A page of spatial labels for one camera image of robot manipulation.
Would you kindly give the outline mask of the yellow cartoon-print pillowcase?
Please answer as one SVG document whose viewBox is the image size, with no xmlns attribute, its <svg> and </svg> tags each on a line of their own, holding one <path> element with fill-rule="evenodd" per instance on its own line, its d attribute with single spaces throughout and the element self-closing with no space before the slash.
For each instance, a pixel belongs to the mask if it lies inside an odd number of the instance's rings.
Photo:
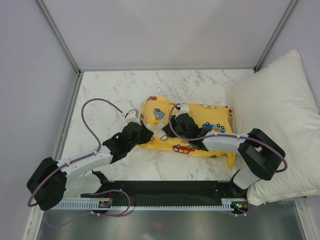
<svg viewBox="0 0 320 240">
<path fill-rule="evenodd" d="M 198 150 L 188 141 L 176 137 L 169 126 L 169 113 L 175 104 L 162 96 L 149 96 L 141 110 L 144 124 L 162 129 L 166 135 L 161 138 L 153 135 L 151 141 L 141 144 L 145 149 L 169 151 L 199 158 L 227 157 L 227 165 L 232 169 L 236 164 L 236 154 L 225 150 Z M 213 130 L 221 134 L 232 134 L 232 111 L 227 106 L 214 106 L 189 103 L 189 116 L 204 130 Z"/>
</svg>

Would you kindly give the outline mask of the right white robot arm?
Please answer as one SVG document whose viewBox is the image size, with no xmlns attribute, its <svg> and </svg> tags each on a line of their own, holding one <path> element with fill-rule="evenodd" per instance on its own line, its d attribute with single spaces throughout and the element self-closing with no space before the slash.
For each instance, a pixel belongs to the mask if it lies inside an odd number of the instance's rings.
<svg viewBox="0 0 320 240">
<path fill-rule="evenodd" d="M 252 184 L 270 181 L 275 173 L 288 169 L 284 150 L 258 128 L 240 135 L 219 132 L 199 127 L 188 113 L 183 113 L 170 116 L 162 130 L 169 137 L 187 141 L 197 153 L 212 156 L 212 152 L 222 151 L 240 155 L 245 166 L 228 183 L 228 191 L 233 197 L 241 197 Z"/>
</svg>

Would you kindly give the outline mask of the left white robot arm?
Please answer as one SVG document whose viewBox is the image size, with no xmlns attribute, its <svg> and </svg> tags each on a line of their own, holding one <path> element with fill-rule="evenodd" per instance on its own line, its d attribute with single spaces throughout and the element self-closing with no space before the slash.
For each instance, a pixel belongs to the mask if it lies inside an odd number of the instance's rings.
<svg viewBox="0 0 320 240">
<path fill-rule="evenodd" d="M 130 122 L 121 132 L 101 143 L 96 150 L 74 158 L 43 159 L 26 183 L 31 193 L 27 205 L 42 211 L 55 207 L 67 193 L 67 182 L 98 167 L 111 165 L 127 156 L 137 145 L 152 140 L 154 133 L 143 123 Z"/>
</svg>

